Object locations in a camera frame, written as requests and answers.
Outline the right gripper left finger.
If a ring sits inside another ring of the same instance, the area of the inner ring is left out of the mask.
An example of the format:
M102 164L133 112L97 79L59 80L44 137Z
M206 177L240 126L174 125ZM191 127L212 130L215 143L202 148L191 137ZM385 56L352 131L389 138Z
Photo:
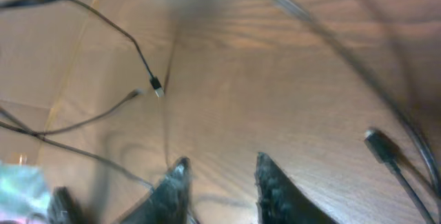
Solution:
M121 224L185 224L190 202L191 167L187 157L178 159L158 187L120 219Z

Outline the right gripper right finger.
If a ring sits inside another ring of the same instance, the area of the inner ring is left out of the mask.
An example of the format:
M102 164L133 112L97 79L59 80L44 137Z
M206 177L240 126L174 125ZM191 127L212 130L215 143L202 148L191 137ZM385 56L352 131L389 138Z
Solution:
M264 224L312 224L336 221L310 201L266 153L256 159L259 222Z

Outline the cardboard box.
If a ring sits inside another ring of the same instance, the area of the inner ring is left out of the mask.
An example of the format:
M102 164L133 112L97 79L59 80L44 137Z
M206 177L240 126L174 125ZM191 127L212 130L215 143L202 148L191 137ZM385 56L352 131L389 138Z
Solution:
M143 94L110 116L54 136L119 163L170 155L163 100L147 71L163 76L172 40L167 0L82 0L1 13L1 98L44 111L43 129L108 109L133 89Z

